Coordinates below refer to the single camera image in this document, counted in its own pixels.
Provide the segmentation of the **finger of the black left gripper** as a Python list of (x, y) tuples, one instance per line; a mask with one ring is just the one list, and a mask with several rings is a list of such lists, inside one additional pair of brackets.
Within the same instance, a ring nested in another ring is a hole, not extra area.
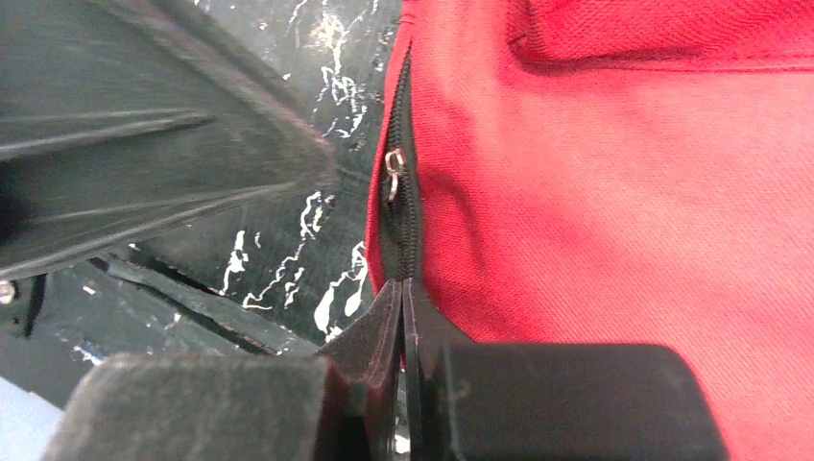
[(287, 83), (189, 1), (1, 5), (1, 276), (331, 181)]

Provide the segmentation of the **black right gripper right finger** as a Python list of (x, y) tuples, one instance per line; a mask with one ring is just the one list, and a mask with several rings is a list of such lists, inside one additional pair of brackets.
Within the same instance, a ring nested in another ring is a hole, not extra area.
[(477, 343), (402, 284), (415, 460), (725, 460), (687, 363), (653, 344)]

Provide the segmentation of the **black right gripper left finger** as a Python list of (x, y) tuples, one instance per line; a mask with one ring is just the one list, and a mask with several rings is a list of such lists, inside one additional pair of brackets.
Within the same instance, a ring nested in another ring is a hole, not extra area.
[(69, 400), (47, 460), (389, 460), (402, 287), (314, 355), (119, 354)]

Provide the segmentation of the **red student backpack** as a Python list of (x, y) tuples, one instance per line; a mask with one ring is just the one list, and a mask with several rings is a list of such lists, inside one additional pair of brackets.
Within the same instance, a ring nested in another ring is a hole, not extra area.
[(813, 5), (406, 1), (399, 150), (424, 285), (479, 340), (654, 342), (736, 460), (813, 456)]

